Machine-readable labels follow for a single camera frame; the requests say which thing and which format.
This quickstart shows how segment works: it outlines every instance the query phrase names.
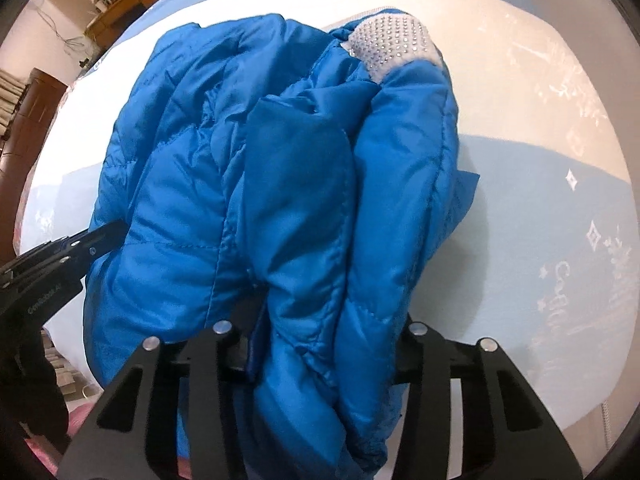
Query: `wooden furniture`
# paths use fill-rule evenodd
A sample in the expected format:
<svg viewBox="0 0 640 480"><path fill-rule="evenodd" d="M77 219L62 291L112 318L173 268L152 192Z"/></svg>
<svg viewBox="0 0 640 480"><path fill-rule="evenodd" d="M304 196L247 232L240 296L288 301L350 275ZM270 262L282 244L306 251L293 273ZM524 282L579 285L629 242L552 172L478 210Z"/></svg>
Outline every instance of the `wooden furniture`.
<svg viewBox="0 0 640 480"><path fill-rule="evenodd" d="M84 33L106 50L156 1L158 0L118 0L91 22Z"/></svg>
<svg viewBox="0 0 640 480"><path fill-rule="evenodd" d="M15 215L27 175L36 163L66 85L37 68L0 142L0 266L15 258Z"/></svg>
<svg viewBox="0 0 640 480"><path fill-rule="evenodd" d="M158 0L118 0L91 22L84 33L106 50L156 1Z"/></svg>

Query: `blue puffer jacket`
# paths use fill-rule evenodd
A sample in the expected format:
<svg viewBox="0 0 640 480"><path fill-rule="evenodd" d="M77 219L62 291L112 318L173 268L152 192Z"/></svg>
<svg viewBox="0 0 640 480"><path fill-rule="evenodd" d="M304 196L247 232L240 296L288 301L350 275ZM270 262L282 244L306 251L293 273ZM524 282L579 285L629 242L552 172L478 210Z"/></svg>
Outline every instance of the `blue puffer jacket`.
<svg viewBox="0 0 640 480"><path fill-rule="evenodd" d="M91 227L130 229L87 275L92 371L107 384L146 336L190 338L266 284L270 350L240 424L265 480L370 478L385 462L394 343L478 179L456 169L446 67L414 60L374 83L341 46L358 23L168 32L100 176Z"/></svg>

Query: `white lettering print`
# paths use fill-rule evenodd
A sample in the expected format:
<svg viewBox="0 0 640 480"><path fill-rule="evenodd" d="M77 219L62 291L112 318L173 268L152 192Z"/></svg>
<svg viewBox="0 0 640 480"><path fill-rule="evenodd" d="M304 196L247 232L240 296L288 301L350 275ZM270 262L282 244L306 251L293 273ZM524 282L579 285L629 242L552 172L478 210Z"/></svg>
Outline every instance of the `white lettering print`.
<svg viewBox="0 0 640 480"><path fill-rule="evenodd" d="M538 311L546 315L545 323L552 333L557 333L569 317L569 313L565 309L569 305L569 299L563 291L565 280L570 275L571 267L569 263L564 260L559 262L556 265L556 283L553 296L551 298L545 296L538 300Z"/></svg>

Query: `silver screw head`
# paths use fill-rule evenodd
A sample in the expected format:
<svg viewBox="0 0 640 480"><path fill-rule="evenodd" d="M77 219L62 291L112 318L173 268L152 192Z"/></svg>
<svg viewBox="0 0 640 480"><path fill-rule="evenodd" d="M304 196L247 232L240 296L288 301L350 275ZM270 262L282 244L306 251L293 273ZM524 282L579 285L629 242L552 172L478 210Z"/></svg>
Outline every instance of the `silver screw head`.
<svg viewBox="0 0 640 480"><path fill-rule="evenodd" d="M231 322L227 321L226 319L223 319L217 322L213 326L213 332L215 332L218 335L225 335L231 332L232 328L233 328L233 325L231 324Z"/></svg>
<svg viewBox="0 0 640 480"><path fill-rule="evenodd" d="M498 343L495 339L491 339L490 337L485 337L480 340L480 348L485 352L495 352L498 349Z"/></svg>
<svg viewBox="0 0 640 480"><path fill-rule="evenodd" d="M152 350L155 350L156 348L158 348L160 346L160 340L156 337L156 336L151 336L151 337L147 337L143 342L142 342L142 348L144 348L146 351L150 352Z"/></svg>
<svg viewBox="0 0 640 480"><path fill-rule="evenodd" d="M424 323L421 323L420 321L416 321L414 323L411 323L411 325L409 325L409 332L411 332L413 335L417 335L417 336L426 335L428 331L429 329L427 328L427 326Z"/></svg>

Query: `white star print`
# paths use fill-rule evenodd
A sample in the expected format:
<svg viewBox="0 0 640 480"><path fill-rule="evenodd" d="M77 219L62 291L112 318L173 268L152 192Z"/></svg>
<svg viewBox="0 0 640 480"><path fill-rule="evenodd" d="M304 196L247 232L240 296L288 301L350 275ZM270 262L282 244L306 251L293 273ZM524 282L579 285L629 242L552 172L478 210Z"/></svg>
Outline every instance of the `white star print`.
<svg viewBox="0 0 640 480"><path fill-rule="evenodd" d="M591 245L591 249L593 249L593 252L596 251L596 248L598 247L598 242L600 241L601 238L602 238L602 235L596 229L596 224L594 224L593 220L591 220L591 227L589 228L589 232L587 233L587 240L589 241L589 244Z"/></svg>
<svg viewBox="0 0 640 480"><path fill-rule="evenodd" d="M575 191L575 185L578 184L578 180L574 177L571 170L566 174L565 179L569 183L569 186L571 186L571 191Z"/></svg>

